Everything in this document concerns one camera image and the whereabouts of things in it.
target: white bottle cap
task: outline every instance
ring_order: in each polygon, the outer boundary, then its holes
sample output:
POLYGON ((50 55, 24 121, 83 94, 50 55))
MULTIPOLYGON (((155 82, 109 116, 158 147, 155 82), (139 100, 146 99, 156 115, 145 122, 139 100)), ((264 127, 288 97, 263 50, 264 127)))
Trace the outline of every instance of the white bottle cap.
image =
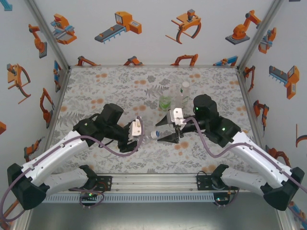
POLYGON ((160 133, 157 131, 157 130, 154 130, 150 133, 150 136, 153 138, 153 139, 157 139, 159 136, 160 136, 160 133))
POLYGON ((184 81, 184 82, 182 83, 182 87, 188 88, 188 87, 190 87, 190 83, 187 82, 187 81, 184 81))

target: floral tablecloth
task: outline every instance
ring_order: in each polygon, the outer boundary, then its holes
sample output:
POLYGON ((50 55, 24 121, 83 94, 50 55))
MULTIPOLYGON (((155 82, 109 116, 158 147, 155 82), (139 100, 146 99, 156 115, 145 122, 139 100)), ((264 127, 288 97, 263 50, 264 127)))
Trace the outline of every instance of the floral tablecloth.
MULTIPOLYGON (((195 96, 208 94, 217 102, 220 115, 234 121, 253 139, 235 69, 95 67, 72 69, 51 145, 71 131, 79 120, 100 113, 106 103, 115 103, 124 109, 119 125, 126 125, 139 115, 147 130, 153 130, 166 114, 158 110, 159 95, 167 92, 175 98, 183 81, 190 82, 186 115, 193 114, 195 96)), ((158 130, 164 135, 173 132, 168 125, 158 130)), ((218 145, 208 143, 213 153, 221 151, 218 145)), ((116 141, 109 147, 118 151, 116 141)), ((57 172, 88 164, 96 173, 197 173, 200 170, 212 172, 221 163, 253 172, 232 153, 218 159, 210 157, 196 133, 185 134, 179 144, 151 141, 125 158, 112 155, 95 144, 65 162, 57 172)))

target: small white bottle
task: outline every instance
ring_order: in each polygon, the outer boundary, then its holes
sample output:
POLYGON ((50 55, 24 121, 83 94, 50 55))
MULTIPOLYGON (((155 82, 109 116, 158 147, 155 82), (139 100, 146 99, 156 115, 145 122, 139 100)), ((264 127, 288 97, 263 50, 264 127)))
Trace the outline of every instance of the small white bottle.
POLYGON ((176 98, 176 108, 184 109, 190 98, 190 83, 184 81, 176 98))
POLYGON ((146 132, 143 137, 143 142, 142 144, 148 144, 152 140, 156 140, 160 137, 160 133, 157 130, 146 132))

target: bottle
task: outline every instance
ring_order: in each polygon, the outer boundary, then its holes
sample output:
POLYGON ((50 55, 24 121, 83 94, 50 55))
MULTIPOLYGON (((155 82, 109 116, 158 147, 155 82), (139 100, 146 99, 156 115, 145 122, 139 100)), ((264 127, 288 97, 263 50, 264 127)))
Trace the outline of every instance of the bottle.
POLYGON ((190 98, 190 83, 184 81, 176 98, 176 108, 184 109, 190 98))
POLYGON ((148 144, 150 141, 156 140, 159 137, 160 137, 160 132, 159 131, 154 130, 154 131, 146 132, 146 130, 145 130, 145 135, 143 137, 142 144, 148 144))

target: white wall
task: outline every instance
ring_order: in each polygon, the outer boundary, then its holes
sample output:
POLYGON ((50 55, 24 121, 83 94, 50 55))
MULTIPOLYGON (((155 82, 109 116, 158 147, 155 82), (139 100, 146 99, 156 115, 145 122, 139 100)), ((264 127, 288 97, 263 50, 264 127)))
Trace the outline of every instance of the white wall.
MULTIPOLYGON (((298 135, 307 134, 306 99, 307 99, 307 1, 288 2, 282 5, 269 29, 277 28, 273 46, 267 54, 255 51, 248 62, 248 67, 256 67, 254 89, 249 93, 252 102, 259 100, 270 108, 267 116, 267 127, 264 140, 270 148, 284 151, 292 167, 300 167, 307 173, 307 142, 301 141, 295 147, 295 125, 299 125, 298 135), (288 100, 286 88, 269 76, 269 66, 288 72, 296 65, 300 72, 300 80, 296 84, 296 95, 288 100)), ((307 176, 302 183, 307 186, 307 176)), ((294 202, 307 212, 307 195, 299 190, 294 202)))
MULTIPOLYGON (((0 36, 0 121, 6 124, 7 130, 0 135, 0 196, 2 197, 8 187, 7 168, 17 163, 22 165, 24 160, 24 147, 29 147, 42 136, 47 137, 48 129, 39 107, 39 100, 43 87, 49 92, 51 99, 57 106, 60 91, 55 93, 53 65, 55 55, 47 45, 47 56, 40 59, 38 50, 34 45, 34 36, 29 32, 28 24, 37 26, 24 1, 9 0, 13 5, 12 11, 4 11, 0 5, 1 36, 0 36), (25 68, 31 83, 24 87, 31 96, 23 99, 20 91, 14 87, 8 90, 12 83, 7 82, 6 65, 18 63, 25 68)), ((46 41, 41 32, 37 32, 42 41, 46 41)), ((50 103, 45 100, 44 106, 51 110, 50 103)), ((44 149, 46 138, 41 142, 37 156, 44 149)), ((11 194, 5 208, 14 201, 11 194)))
MULTIPOLYGON (((78 56, 97 64, 123 65, 136 56, 143 64, 172 64, 178 56, 199 54, 196 64, 208 64, 238 55, 240 61, 250 41, 233 45, 225 40, 233 29, 244 22, 245 14, 255 10, 255 15, 264 18, 271 0, 35 0, 45 20, 50 23, 58 13, 75 27, 77 40, 68 45, 59 44, 70 65, 77 64, 78 56), (176 37, 178 26, 171 22, 179 15, 194 9, 201 17, 202 28, 195 39, 182 34, 181 42, 167 38, 176 37), (127 32, 117 35, 105 44, 94 38, 115 25, 114 13, 126 11, 142 24, 142 33, 127 32)), ((256 25, 251 23, 247 35, 256 33, 256 25)))

